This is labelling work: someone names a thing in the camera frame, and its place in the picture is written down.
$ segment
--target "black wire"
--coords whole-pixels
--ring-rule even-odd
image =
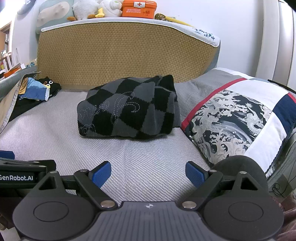
[[[288,177],[287,185],[286,185],[286,187],[285,187],[285,190],[284,190],[283,192],[281,192],[281,193],[279,192],[279,190],[280,190],[280,188],[281,188],[281,185],[280,185],[279,183],[275,183],[274,186],[272,187],[272,191],[274,192],[274,194],[275,194],[277,197],[279,197],[279,196],[284,197],[283,194],[284,194],[284,192],[287,190],[287,187],[289,186],[289,184],[291,183],[291,181],[293,181],[293,180],[296,178],[296,175],[295,175],[295,176],[291,179],[291,181],[289,181],[295,163],[296,163],[296,160],[294,161],[294,164],[293,164],[293,166],[292,166],[292,168],[291,168],[290,175],[289,175],[289,177]]]

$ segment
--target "folded sweater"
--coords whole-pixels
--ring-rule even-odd
[[[152,138],[181,125],[171,75],[128,77],[91,89],[77,106],[78,129],[88,137]]]

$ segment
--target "orange box lid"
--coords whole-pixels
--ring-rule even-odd
[[[131,0],[124,0],[122,3],[123,7],[137,7],[137,8],[143,8],[143,7],[148,7],[148,8],[154,8],[156,9],[157,4],[154,1],[131,1]]]

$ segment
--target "pillow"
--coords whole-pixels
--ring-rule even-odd
[[[74,17],[72,10],[74,0],[47,0],[40,6],[36,24],[36,33],[40,34],[41,29],[53,25],[67,23],[68,17]]]
[[[181,128],[209,165],[229,156],[255,160],[265,174],[296,127],[296,99],[287,90],[240,72],[215,68],[175,84]]]

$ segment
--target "black cloth with eyes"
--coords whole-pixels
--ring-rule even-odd
[[[44,79],[39,79],[37,81],[39,81],[44,85],[50,85],[49,98],[55,96],[61,89],[60,84],[53,82],[48,77],[45,77]],[[27,99],[27,98],[17,99],[8,122],[12,121],[19,115],[25,113],[26,111],[32,109],[33,107],[39,105],[42,102],[44,101],[38,101],[38,100]]]

